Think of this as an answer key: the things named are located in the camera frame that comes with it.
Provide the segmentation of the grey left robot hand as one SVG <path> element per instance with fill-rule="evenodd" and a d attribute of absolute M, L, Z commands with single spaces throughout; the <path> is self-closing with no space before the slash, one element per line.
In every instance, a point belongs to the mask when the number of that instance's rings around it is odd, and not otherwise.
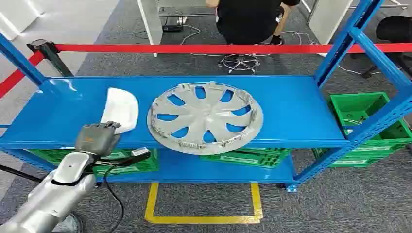
<path fill-rule="evenodd" d="M 100 157 L 109 156 L 120 138 L 119 134 L 115 134 L 115 130 L 120 126 L 113 121 L 82 126 L 76 137 L 75 151 Z"/>

